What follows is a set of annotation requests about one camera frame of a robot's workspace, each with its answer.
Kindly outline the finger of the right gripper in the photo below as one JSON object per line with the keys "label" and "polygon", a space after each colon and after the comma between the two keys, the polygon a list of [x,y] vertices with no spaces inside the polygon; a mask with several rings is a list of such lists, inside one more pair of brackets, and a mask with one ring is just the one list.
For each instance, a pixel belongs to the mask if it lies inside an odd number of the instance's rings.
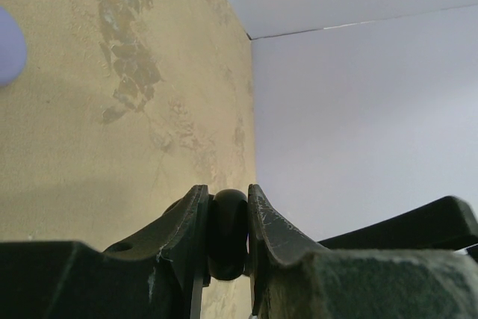
{"label": "finger of the right gripper", "polygon": [[477,245],[477,217],[456,196],[445,196],[387,220],[317,242],[321,250],[449,250]]}

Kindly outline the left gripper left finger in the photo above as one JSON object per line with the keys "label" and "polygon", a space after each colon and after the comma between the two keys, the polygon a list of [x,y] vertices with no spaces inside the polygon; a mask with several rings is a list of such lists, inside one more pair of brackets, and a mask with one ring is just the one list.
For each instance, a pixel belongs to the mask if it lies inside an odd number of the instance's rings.
{"label": "left gripper left finger", "polygon": [[1,244],[3,318],[198,318],[208,189],[99,252],[80,241]]}

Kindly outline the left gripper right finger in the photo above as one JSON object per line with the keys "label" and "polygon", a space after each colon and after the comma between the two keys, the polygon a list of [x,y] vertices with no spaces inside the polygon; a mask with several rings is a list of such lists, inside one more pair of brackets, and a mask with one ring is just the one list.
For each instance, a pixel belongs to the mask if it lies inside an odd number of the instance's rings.
{"label": "left gripper right finger", "polygon": [[477,245],[463,250],[321,250],[258,185],[248,190],[257,318],[475,318]]}

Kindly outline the black earbud charging case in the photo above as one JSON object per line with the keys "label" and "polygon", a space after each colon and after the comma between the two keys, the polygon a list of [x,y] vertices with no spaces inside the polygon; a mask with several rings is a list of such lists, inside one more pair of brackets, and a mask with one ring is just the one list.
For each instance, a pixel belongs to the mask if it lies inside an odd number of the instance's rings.
{"label": "black earbud charging case", "polygon": [[246,267],[247,209],[239,190],[210,194],[206,185],[194,185],[158,218],[165,237],[160,259],[170,263],[179,282],[237,279]]}

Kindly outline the purple earbud charging case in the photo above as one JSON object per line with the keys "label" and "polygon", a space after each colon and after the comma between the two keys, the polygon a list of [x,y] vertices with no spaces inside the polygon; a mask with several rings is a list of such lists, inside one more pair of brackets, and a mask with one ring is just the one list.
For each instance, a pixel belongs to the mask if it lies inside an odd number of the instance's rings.
{"label": "purple earbud charging case", "polygon": [[0,83],[7,86],[23,71],[27,61],[27,45],[17,21],[1,7]]}

